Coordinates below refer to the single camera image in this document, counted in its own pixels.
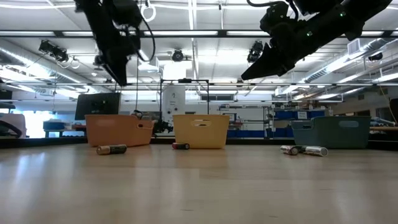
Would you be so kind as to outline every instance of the yellow bin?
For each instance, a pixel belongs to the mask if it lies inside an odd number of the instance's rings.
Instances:
[[[173,115],[175,141],[192,149],[222,149],[226,142],[228,115]]]

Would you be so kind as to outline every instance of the gray bin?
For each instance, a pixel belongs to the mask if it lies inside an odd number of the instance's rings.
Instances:
[[[368,145],[370,121],[368,116],[330,116],[293,121],[294,141],[299,146],[364,149]]]

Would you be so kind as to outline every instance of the orange bin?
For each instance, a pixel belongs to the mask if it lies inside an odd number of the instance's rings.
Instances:
[[[91,146],[125,144],[131,147],[149,144],[154,124],[129,115],[86,115],[86,126]]]
[[[175,142],[192,149],[222,149],[226,142],[228,115],[173,115]]]

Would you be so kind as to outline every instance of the silver battery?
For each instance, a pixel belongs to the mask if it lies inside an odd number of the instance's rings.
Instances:
[[[295,146],[281,146],[280,151],[291,156],[297,156],[297,154],[299,154],[299,149]]]
[[[322,156],[322,157],[328,156],[329,154],[327,148],[320,146],[303,146],[300,152],[306,155]]]

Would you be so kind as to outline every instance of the bin handle cutout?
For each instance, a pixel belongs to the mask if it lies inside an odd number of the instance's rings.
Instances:
[[[196,119],[191,121],[191,125],[195,126],[195,127],[207,127],[207,126],[211,126],[211,121],[207,120],[207,119]]]
[[[342,128],[358,128],[359,122],[357,122],[357,121],[339,121],[338,125]]]
[[[137,128],[139,128],[139,129],[148,129],[148,130],[152,130],[152,126],[150,127],[150,128],[147,128],[147,127],[144,127],[144,125],[143,124],[137,124]]]

